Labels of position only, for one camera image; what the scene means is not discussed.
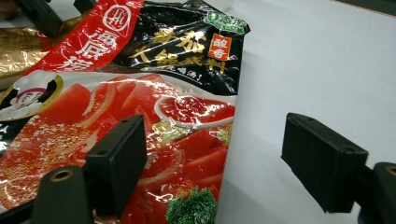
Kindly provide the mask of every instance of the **white surface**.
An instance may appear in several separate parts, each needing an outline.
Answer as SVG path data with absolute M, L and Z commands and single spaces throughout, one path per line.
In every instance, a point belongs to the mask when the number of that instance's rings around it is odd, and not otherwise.
M 369 150 L 369 167 L 396 162 L 396 19 L 329 0 L 236 0 L 227 12 L 251 33 L 217 223 L 357 223 L 358 205 L 324 214 L 280 159 L 285 120 L 318 119 Z

